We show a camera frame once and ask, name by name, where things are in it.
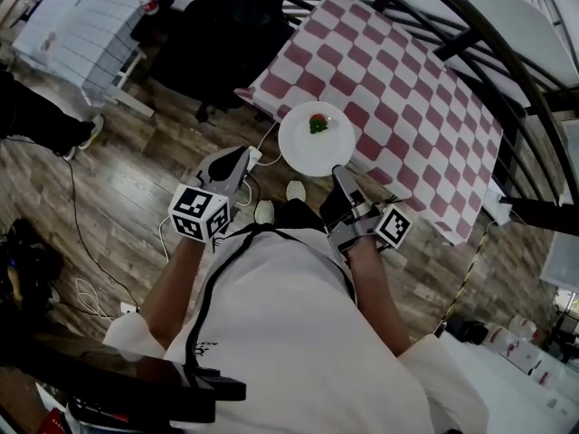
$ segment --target plate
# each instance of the plate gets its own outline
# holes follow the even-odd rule
[[[327,129],[309,132],[309,118],[323,114]],[[280,151],[286,162],[310,177],[332,174],[336,165],[345,165],[354,153],[354,127],[346,114],[324,101],[302,103],[281,121]]]

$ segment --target white shoe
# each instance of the white shoe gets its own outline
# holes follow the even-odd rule
[[[90,131],[90,137],[87,141],[85,141],[84,143],[81,143],[79,145],[79,149],[81,149],[82,151],[84,151],[85,149],[87,149],[90,144],[93,142],[93,140],[99,135],[99,133],[102,131],[102,127],[105,125],[105,118],[102,116],[102,114],[99,114],[97,117],[95,117],[92,121],[94,124],[94,127],[92,128],[92,130]]]
[[[74,155],[76,155],[76,146],[73,146],[71,150],[63,156],[64,160],[68,163],[72,159],[74,159]]]
[[[259,225],[263,225],[264,223],[273,223],[274,216],[275,210],[273,209],[273,203],[265,200],[261,200],[258,203],[255,212],[253,213],[253,218]]]
[[[299,199],[304,203],[306,201],[306,188],[304,188],[304,184],[299,180],[289,182],[288,188],[286,188],[286,198],[288,198],[288,201]]]

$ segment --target black strap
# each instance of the black strap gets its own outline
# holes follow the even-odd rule
[[[245,238],[245,240],[243,240],[242,245],[221,266],[219,266],[219,268],[213,273],[213,275],[207,280],[207,283],[205,284],[204,295],[203,298],[201,299],[202,300],[201,308],[199,309],[199,316],[197,317],[195,325],[193,326],[191,333],[189,333],[189,336],[187,337],[187,342],[185,344],[185,368],[186,367],[196,368],[199,366],[199,364],[197,363],[197,358],[195,357],[195,348],[197,347],[197,339],[199,337],[201,327],[203,326],[205,319],[207,318],[207,313],[209,312],[209,306],[211,305],[211,298],[214,292],[215,283],[217,283],[217,279],[222,275],[222,273],[225,271],[225,269],[227,269],[227,267],[229,267],[247,249],[249,249],[249,247],[252,245],[253,239],[257,235],[266,232],[276,233],[277,235],[281,236],[281,238],[283,238],[284,240],[296,241],[303,244],[304,246],[308,246],[308,244],[306,244],[305,242],[300,241],[294,238],[293,236],[284,233],[283,231],[276,230],[273,227],[273,225],[268,223],[263,225],[253,223],[248,225],[244,229],[228,236],[228,238],[231,238],[233,236],[239,236],[245,233],[249,233],[249,235]],[[332,259],[330,258],[326,259],[332,262],[336,266],[336,268],[340,271],[340,273],[344,277],[344,283],[348,295],[354,302],[356,302],[356,292],[354,290],[354,285],[352,284],[352,281],[350,281],[348,275]]]

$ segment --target white tablecloth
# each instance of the white tablecloth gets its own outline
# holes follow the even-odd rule
[[[139,0],[43,0],[14,42],[37,69],[77,85],[100,106],[138,43],[130,33],[144,15]]]

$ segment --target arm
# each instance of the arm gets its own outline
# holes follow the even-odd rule
[[[346,256],[350,262],[360,312],[397,357],[411,346],[410,336],[392,300],[374,238],[360,238]]]
[[[183,327],[204,249],[203,243],[183,238],[140,309],[149,332],[165,349]]]

